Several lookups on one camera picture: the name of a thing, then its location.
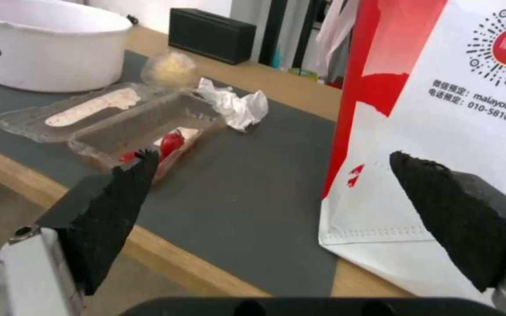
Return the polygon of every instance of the paper bag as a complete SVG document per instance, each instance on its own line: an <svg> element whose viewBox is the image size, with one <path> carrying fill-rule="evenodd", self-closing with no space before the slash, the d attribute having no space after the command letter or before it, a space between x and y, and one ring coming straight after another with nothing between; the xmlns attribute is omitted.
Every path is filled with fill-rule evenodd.
<svg viewBox="0 0 506 316"><path fill-rule="evenodd" d="M506 194L506 1L360 0L320 244L414 294L490 304L423 226L391 152Z"/></svg>

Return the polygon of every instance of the black box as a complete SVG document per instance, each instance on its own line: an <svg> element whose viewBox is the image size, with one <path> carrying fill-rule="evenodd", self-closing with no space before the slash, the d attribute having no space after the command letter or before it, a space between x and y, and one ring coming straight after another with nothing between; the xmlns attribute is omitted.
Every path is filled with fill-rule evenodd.
<svg viewBox="0 0 506 316"><path fill-rule="evenodd" d="M256 26L191 8L171 8L169 46L228 64L251 58Z"/></svg>

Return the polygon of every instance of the red cherry tomato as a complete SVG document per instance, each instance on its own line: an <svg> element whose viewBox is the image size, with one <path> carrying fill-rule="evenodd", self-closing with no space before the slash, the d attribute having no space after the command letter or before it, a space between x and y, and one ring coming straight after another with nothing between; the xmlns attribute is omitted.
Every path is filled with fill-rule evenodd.
<svg viewBox="0 0 506 316"><path fill-rule="evenodd" d="M159 149L161 150L161 156L167 157L175 150L181 148L184 144L184 138L179 132L173 132L165 135L161 140Z"/></svg>
<svg viewBox="0 0 506 316"><path fill-rule="evenodd" d="M132 160L136 159L136 152L129 152L127 154L123 154L122 157L120 157L121 162L131 162Z"/></svg>

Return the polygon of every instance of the clear plastic container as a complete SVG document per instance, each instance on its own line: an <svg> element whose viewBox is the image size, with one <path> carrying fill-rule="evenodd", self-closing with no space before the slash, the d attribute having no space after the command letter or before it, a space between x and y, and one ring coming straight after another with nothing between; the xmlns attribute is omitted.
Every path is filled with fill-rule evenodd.
<svg viewBox="0 0 506 316"><path fill-rule="evenodd" d="M64 125L63 122L58 124L59 126L48 124L48 120L53 122L52 119L57 115L68 113L68 110L70 110L70 113L75 113L72 112L73 108L79 108L81 104L87 104L91 100L102 100L105 95L119 90L129 92L129 96L131 97L131 99L125 99L126 104L125 106L121 106L121 108L114 106L106 107L84 118L77 112L77 116L71 119L72 123L70 124ZM159 90L156 86L151 87L138 83L115 84L102 90L55 102L42 108L24 108L22 110L2 113L0 114L0 128L12 134L26 136L36 142L65 142L79 130L89 128L94 124L104 123L118 114L130 112L130 110L142 106L149 100L167 93L167 90Z"/></svg>
<svg viewBox="0 0 506 316"><path fill-rule="evenodd" d="M223 126L223 119L209 102L191 92L175 92L76 132L68 146L100 168L110 169L130 164L121 160L127 153L159 150L158 141L177 128L196 130L181 148L161 158L156 182L205 132Z"/></svg>

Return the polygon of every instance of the crumpled paper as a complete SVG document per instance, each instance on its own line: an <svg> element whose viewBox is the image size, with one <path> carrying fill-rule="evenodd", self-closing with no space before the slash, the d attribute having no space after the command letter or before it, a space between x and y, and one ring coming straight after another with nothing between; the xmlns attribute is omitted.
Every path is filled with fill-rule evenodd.
<svg viewBox="0 0 506 316"><path fill-rule="evenodd" d="M213 104L216 112L223 116L226 124L240 132L246 132L247 126L255 125L269 112L267 96L259 90L239 98L231 86L216 88L212 80L202 78L197 92Z"/></svg>

